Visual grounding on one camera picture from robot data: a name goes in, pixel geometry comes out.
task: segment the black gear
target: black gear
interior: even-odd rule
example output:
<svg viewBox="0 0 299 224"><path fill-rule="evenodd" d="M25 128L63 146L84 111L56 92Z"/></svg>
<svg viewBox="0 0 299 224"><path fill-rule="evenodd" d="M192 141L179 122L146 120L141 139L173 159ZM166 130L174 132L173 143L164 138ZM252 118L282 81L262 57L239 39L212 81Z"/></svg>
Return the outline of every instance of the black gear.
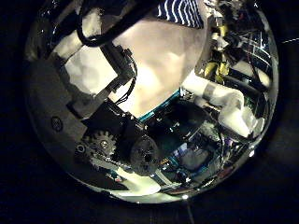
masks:
<svg viewBox="0 0 299 224"><path fill-rule="evenodd" d="M93 135L93 149L96 150L97 153L101 153L104 156L111 157L116 149L116 141L114 140L113 135L109 135L109 132L96 132Z"/></svg>

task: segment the striped fabric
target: striped fabric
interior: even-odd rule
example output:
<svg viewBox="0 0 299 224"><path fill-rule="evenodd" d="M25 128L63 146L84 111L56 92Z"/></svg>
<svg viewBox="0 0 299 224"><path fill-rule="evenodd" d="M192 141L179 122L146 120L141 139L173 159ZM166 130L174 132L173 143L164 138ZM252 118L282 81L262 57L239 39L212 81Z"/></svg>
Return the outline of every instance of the striped fabric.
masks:
<svg viewBox="0 0 299 224"><path fill-rule="evenodd" d="M192 28L204 27L197 0L166 0L154 11L154 16Z"/></svg>

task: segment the screw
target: screw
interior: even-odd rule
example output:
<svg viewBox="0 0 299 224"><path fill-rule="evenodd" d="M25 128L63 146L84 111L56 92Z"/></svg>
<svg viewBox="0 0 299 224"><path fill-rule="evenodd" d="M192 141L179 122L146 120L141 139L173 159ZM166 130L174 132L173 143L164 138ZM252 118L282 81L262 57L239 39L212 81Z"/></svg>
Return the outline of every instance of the screw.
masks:
<svg viewBox="0 0 299 224"><path fill-rule="evenodd" d="M107 149L108 148L108 141L104 140L101 142L101 148Z"/></svg>

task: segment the cable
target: cable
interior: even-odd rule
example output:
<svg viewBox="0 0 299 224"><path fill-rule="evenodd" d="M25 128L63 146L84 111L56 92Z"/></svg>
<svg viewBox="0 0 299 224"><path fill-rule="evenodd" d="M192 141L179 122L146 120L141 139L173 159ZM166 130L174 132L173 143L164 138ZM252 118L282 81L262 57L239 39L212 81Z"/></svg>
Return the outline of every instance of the cable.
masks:
<svg viewBox="0 0 299 224"><path fill-rule="evenodd" d="M91 0L83 0L80 12L78 14L77 33L78 38L83 45L91 48L96 48L102 47L106 44L106 42L112 41L117 36L121 35L124 31L144 18L152 9L157 7L159 3L163 2L163 0L139 1L130 12L124 15L123 18L112 28L110 28L105 34L86 37L83 34L82 23L84 14L89 9L91 9L91 6L88 6L88 3L90 2Z"/></svg>
<svg viewBox="0 0 299 224"><path fill-rule="evenodd" d="M128 56L128 57L130 59L130 62L133 64L133 68L135 70L135 76L133 77L133 80L131 82L129 90L115 103L116 105L120 105L129 99L129 96L133 92L135 84L136 84L136 80L137 80L137 76L138 76L138 68L137 68L137 65L136 65L134 59L132 58L132 56Z"/></svg>

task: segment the fisheye lens view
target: fisheye lens view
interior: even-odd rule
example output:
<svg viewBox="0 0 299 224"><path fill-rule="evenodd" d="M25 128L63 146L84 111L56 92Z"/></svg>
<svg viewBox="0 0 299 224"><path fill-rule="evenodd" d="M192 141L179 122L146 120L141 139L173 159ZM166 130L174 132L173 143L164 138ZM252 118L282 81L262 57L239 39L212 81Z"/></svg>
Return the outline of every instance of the fisheye lens view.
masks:
<svg viewBox="0 0 299 224"><path fill-rule="evenodd" d="M47 0L23 94L70 176L130 203L186 201L240 168L278 99L278 50L250 0Z"/></svg>

